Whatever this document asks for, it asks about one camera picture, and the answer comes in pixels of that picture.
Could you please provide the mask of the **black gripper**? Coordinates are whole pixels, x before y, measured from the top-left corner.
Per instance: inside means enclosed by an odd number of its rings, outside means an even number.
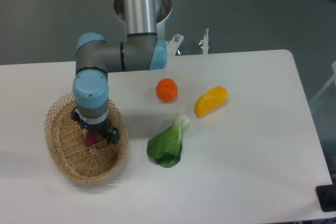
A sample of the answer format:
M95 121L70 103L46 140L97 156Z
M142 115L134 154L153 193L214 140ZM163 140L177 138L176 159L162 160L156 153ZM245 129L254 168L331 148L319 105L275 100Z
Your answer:
M106 139L107 144L117 145L120 140L120 131L115 127L109 127L107 116L91 119L81 118L77 107L71 112L71 119L82 129L86 130L85 139L97 139L101 136Z

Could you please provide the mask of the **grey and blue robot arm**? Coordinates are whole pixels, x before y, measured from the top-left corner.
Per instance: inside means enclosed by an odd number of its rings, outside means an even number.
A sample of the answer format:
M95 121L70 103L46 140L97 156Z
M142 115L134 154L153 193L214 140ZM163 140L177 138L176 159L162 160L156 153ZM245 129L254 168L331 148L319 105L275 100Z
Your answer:
M117 144L120 130L109 126L110 72L157 70L167 64L165 40L158 37L157 17L162 0L123 0L127 39L117 45L103 35L85 33L77 40L76 76L72 85L76 107L73 121L87 130L85 145L101 136Z

